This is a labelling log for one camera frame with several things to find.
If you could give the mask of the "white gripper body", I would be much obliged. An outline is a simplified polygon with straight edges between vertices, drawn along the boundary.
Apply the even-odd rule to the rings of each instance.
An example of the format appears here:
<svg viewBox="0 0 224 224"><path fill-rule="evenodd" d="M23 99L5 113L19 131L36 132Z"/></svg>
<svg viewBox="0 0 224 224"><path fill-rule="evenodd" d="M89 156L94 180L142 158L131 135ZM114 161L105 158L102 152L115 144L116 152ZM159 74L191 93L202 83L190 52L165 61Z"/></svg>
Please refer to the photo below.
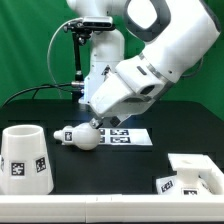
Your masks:
<svg viewBox="0 0 224 224"><path fill-rule="evenodd" d="M108 119L113 127L117 127L131 116L124 101L132 94L130 87L116 73L109 72L105 81L92 95L90 106L100 123Z"/></svg>

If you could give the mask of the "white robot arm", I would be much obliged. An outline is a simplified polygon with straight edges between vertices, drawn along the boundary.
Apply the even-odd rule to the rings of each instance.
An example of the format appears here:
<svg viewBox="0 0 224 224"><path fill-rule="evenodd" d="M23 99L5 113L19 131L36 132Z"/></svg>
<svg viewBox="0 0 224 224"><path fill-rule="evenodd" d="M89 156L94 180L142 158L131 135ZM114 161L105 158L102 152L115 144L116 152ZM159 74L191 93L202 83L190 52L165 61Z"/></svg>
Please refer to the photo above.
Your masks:
<svg viewBox="0 0 224 224"><path fill-rule="evenodd" d="M93 128L147 111L193 67L221 33L204 0L66 0L77 28L92 36L82 103Z"/></svg>

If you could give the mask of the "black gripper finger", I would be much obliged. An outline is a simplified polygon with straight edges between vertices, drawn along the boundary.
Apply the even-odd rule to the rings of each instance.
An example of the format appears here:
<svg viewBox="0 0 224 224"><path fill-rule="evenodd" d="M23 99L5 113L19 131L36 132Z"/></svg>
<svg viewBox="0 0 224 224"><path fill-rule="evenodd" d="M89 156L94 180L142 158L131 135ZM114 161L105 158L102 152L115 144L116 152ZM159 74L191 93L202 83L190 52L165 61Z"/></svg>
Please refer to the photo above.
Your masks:
<svg viewBox="0 0 224 224"><path fill-rule="evenodd" d="M101 119L95 119L95 118L92 118L89 122L90 126L93 128L93 129L99 129L101 126L102 126L102 120Z"/></svg>

